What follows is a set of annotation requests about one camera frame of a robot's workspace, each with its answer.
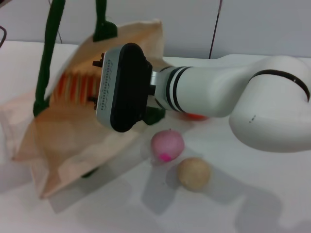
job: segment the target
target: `orange object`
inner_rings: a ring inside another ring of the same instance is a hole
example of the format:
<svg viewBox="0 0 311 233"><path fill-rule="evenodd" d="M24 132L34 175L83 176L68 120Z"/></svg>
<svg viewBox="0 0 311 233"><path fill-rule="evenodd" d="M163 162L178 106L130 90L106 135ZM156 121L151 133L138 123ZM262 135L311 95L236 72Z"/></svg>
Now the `orange object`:
<svg viewBox="0 0 311 233"><path fill-rule="evenodd" d="M206 120L208 119L207 116L192 114L192 113L186 113L187 117L189 117L191 120Z"/></svg>

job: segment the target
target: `canvas bag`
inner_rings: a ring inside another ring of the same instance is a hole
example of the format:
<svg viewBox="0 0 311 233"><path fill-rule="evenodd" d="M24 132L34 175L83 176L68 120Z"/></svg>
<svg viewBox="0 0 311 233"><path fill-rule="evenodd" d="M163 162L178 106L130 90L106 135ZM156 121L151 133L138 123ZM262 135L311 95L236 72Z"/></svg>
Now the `canvas bag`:
<svg viewBox="0 0 311 233"><path fill-rule="evenodd" d="M87 95L97 95L102 70L92 62L114 46L133 42L142 48L155 70L168 66L162 60L164 39L160 21L135 22L117 28L105 20L106 1L96 0L94 35L73 53L57 73L50 91L45 93L59 26L51 24L60 21L64 6L64 0L53 0L51 5L36 92L0 108L7 150L14 161L31 165L35 186L42 198L117 156L148 127L138 122L128 132L117 133L98 123L94 103L87 100ZM157 110L150 113L159 115L156 121L164 117L163 112Z"/></svg>

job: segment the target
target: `pink toy fruit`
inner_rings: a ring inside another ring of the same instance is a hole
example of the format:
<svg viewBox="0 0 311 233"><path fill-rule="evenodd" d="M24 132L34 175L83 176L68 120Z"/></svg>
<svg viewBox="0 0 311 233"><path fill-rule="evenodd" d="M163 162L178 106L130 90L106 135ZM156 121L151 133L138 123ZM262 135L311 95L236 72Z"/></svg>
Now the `pink toy fruit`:
<svg viewBox="0 0 311 233"><path fill-rule="evenodd" d="M151 139L154 156L162 162L169 162L177 158L184 148L184 139L179 132L174 130L160 131Z"/></svg>

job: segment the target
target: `black cable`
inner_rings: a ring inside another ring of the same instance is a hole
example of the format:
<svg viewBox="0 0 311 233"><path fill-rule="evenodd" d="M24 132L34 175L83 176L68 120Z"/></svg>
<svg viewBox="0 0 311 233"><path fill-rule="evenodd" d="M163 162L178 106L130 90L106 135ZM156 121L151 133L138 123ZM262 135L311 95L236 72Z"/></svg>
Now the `black cable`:
<svg viewBox="0 0 311 233"><path fill-rule="evenodd" d="M6 29L5 29L4 27L2 27L1 25L0 25L0 29L2 29L3 32L4 32L3 38L2 38L2 40L0 41L0 48L1 48L1 46L3 45L3 43L4 43L5 39L6 39Z"/></svg>

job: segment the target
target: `beige ball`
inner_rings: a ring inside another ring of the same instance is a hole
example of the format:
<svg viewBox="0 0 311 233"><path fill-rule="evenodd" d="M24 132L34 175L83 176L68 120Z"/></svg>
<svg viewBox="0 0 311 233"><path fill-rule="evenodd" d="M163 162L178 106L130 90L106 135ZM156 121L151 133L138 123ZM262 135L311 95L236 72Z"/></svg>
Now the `beige ball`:
<svg viewBox="0 0 311 233"><path fill-rule="evenodd" d="M188 158L178 165L177 175L185 188L198 191L209 181L210 166L203 159Z"/></svg>

